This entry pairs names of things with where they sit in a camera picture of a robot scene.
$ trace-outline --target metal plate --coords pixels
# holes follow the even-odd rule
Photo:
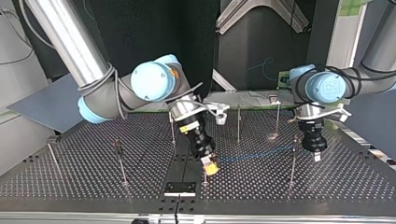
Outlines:
[[[228,114],[225,126],[207,117],[220,171],[209,178],[208,187],[197,183],[197,196],[186,199],[184,206],[178,204],[184,208],[182,213],[396,215],[396,173],[346,135],[324,131],[329,148],[321,162],[314,163],[312,155],[301,149],[295,183],[290,188],[290,146],[292,137],[300,134],[296,123],[287,123],[292,114],[281,112],[279,137],[270,141],[276,112],[242,111],[239,144],[237,113]],[[125,148],[124,164],[131,184],[128,189],[121,184],[112,149],[116,137]],[[186,151],[188,142],[181,139],[177,147]],[[86,125],[55,148],[62,175],[44,151],[38,158],[33,156],[32,162],[28,160],[12,170],[10,179],[2,176],[0,210],[173,213],[177,203],[163,198],[169,167],[176,159],[171,141],[167,114],[133,114],[127,120]],[[180,179],[203,180],[196,167],[189,167],[197,163],[187,164],[186,169],[179,170],[180,176],[189,176]]]

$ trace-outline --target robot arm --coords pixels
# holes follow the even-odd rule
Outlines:
[[[313,64],[290,70],[290,83],[296,104],[296,118],[304,132],[303,146],[319,153],[327,147],[321,136],[323,117],[347,113],[342,105],[325,108],[342,98],[352,99],[361,94],[396,90],[396,4],[389,1],[387,10],[378,25],[375,36],[360,66],[337,69]]]
[[[79,85],[82,96],[78,107],[84,119],[101,123],[124,118],[124,113],[138,107],[165,101],[180,131],[191,140],[191,151],[201,159],[206,173],[217,172],[214,144],[205,131],[203,113],[217,110],[217,121],[223,124],[224,110],[229,107],[200,103],[174,55],[141,63],[130,75],[119,77],[95,46],[71,0],[26,2]]]

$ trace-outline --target wire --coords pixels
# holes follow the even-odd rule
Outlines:
[[[6,64],[11,64],[11,63],[18,63],[18,62],[24,61],[24,60],[28,59],[30,56],[32,56],[33,52],[34,52],[33,49],[30,49],[29,54],[26,55],[25,57],[23,57],[23,58],[21,58],[21,59],[18,59],[18,60],[15,60],[15,61],[12,61],[12,62],[0,63],[0,65],[6,65]]]
[[[9,9],[6,9],[6,8],[0,8],[0,12],[3,13],[3,15],[4,15],[3,18],[4,18],[4,20],[6,21],[6,23],[8,24],[8,26],[11,27],[11,28],[15,31],[15,33],[16,33],[17,36],[20,38],[20,40],[21,40],[27,47],[31,48],[32,45],[30,45],[30,43],[28,42],[27,38],[26,38],[26,39],[23,39],[23,37],[22,37],[22,36],[20,35],[20,33],[17,31],[17,28],[15,28],[15,26],[12,24],[12,22],[11,22],[11,21],[9,20],[9,18],[7,17],[6,13],[11,14],[11,15],[14,16],[17,20],[19,20],[20,18],[18,17],[18,15],[17,15],[15,12],[13,12],[13,11],[11,11],[11,10],[9,10]]]
[[[262,74],[264,75],[265,78],[267,78],[270,81],[277,81],[277,78],[270,78],[265,73],[265,68],[266,68],[265,66],[267,64],[270,64],[270,63],[273,63],[273,62],[274,62],[274,58],[273,57],[268,57],[268,58],[265,59],[265,61],[263,63],[257,64],[257,65],[255,65],[253,67],[250,67],[246,72],[248,73],[250,70],[253,70],[255,68],[261,67],[262,68]]]
[[[126,84],[122,81],[122,79],[120,79],[118,70],[117,70],[111,63],[108,63],[108,66],[109,66],[109,67],[108,67],[108,69],[107,69],[105,75],[104,75],[101,79],[99,79],[99,80],[93,82],[93,83],[90,84],[90,85],[87,85],[87,86],[84,86],[84,87],[79,87],[78,90],[81,92],[81,95],[82,95],[82,96],[84,96],[84,97],[89,96],[89,95],[91,95],[92,93],[94,93],[95,91],[97,91],[99,88],[101,88],[101,87],[102,87],[102,86],[114,75],[114,89],[115,89],[115,92],[116,92],[117,109],[119,110],[120,116],[121,116],[123,119],[127,119],[127,116],[124,114],[124,111],[125,111],[125,112],[132,112],[132,108],[131,108],[131,109],[124,109],[124,108],[123,108],[123,107],[129,108],[129,106],[123,102],[123,99],[122,99],[122,97],[120,96],[120,85],[121,85],[123,88],[125,88],[129,93],[131,93],[132,95],[135,96],[135,93],[134,93],[134,91],[133,91],[131,88],[128,87],[128,85],[126,85]],[[187,91],[181,93],[181,94],[178,95],[178,96],[175,96],[175,97],[166,99],[165,101],[172,101],[172,100],[175,100],[174,98],[178,99],[179,97],[181,97],[181,96],[183,96],[183,95],[185,95],[185,94],[187,94],[187,93],[190,93],[190,92],[195,91],[195,90],[196,90],[197,88],[199,88],[202,84],[203,84],[203,83],[201,82],[201,83],[199,83],[198,85],[196,85],[195,87],[193,87],[192,89],[189,89],[189,90],[187,90]],[[170,106],[169,108],[171,108],[171,106],[175,105],[175,103],[183,102],[183,101],[184,101],[184,100],[178,100],[178,101],[176,101],[176,102],[173,102],[173,103],[171,103],[171,104],[169,105],[169,106]],[[199,105],[199,106],[203,106],[203,107],[205,107],[207,110],[209,110],[209,112],[212,113],[215,117],[219,118],[219,116],[216,115],[214,112],[212,112],[212,111],[209,109],[209,107],[208,107],[207,105],[204,105],[204,104],[201,104],[201,103],[198,103],[198,102],[195,102],[195,101],[186,101],[186,102],[189,102],[189,103],[192,103],[192,104],[196,104],[196,105]]]
[[[187,90],[187,91],[185,91],[185,92],[183,92],[183,93],[181,93],[181,94],[179,94],[179,95],[177,95],[177,96],[174,96],[174,97],[171,97],[171,98],[167,98],[167,99],[165,99],[165,100],[162,100],[162,102],[174,101],[174,100],[176,100],[176,99],[178,99],[178,98],[180,98],[180,97],[182,97],[182,96],[184,96],[184,95],[187,95],[187,94],[190,93],[190,92],[195,91],[196,89],[198,89],[198,88],[199,88],[200,86],[202,86],[203,84],[204,84],[203,82],[200,82],[200,83],[198,83],[196,86],[192,87],[191,89],[189,89],[189,90]]]
[[[341,69],[333,67],[333,66],[326,66],[327,69],[329,70],[334,70],[334,73],[337,73],[338,75],[342,76],[342,77],[349,77],[350,79],[354,79],[354,80],[358,80],[358,81],[379,81],[379,80],[384,80],[384,79],[388,79],[391,77],[396,77],[396,72],[389,74],[387,76],[382,76],[382,77],[353,77],[350,76],[348,74],[346,74],[345,72],[343,72]]]
[[[287,150],[287,149],[292,149],[292,147],[277,147],[275,149],[271,149],[271,150],[264,151],[261,153],[256,153],[256,154],[248,154],[248,155],[243,155],[243,156],[221,158],[221,159],[218,159],[218,162],[228,162],[228,161],[233,162],[233,161],[245,161],[245,160],[250,160],[250,159],[256,159],[256,158],[269,156],[269,155],[276,153],[278,151],[283,151],[283,150]]]
[[[49,42],[47,42],[43,37],[41,37],[41,35],[39,35],[37,33],[37,31],[35,30],[35,28],[33,28],[32,24],[30,23],[29,19],[27,18],[27,14],[26,14],[26,10],[24,7],[24,0],[20,0],[20,5],[21,5],[21,11],[22,11],[22,15],[23,18],[26,21],[27,26],[29,26],[29,29],[32,31],[32,33],[39,39],[41,40],[41,42],[43,42],[45,45],[47,45],[48,47],[55,49],[55,47],[53,47]]]
[[[93,15],[91,15],[91,13],[88,11],[86,3],[87,3],[87,0],[83,0],[82,4],[84,5],[85,12],[88,14],[89,17],[91,17],[91,19],[93,19],[95,21],[95,17]]]
[[[191,103],[193,105],[198,105],[201,107],[204,107],[211,115],[213,115],[215,118],[217,119],[222,119],[222,117],[220,115],[217,115],[215,112],[213,112],[208,105],[196,102],[196,101],[192,101],[192,100],[177,100],[172,102],[171,104],[168,105],[168,109],[171,110],[173,106],[175,106],[177,103]]]

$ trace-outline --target metal frame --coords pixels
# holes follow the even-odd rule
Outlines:
[[[290,25],[296,33],[302,32],[309,23],[297,4],[295,4],[295,9],[293,10],[293,0],[233,0],[224,9],[216,22],[218,33],[224,35],[254,7],[270,7],[288,24],[292,21]]]

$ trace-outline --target gray wall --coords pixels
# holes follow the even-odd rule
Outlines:
[[[355,65],[361,62],[387,4],[388,1],[376,0],[368,5]],[[396,159],[395,102],[396,91],[392,91],[357,97],[346,108],[352,113],[352,117],[346,121],[346,126],[394,159]]]

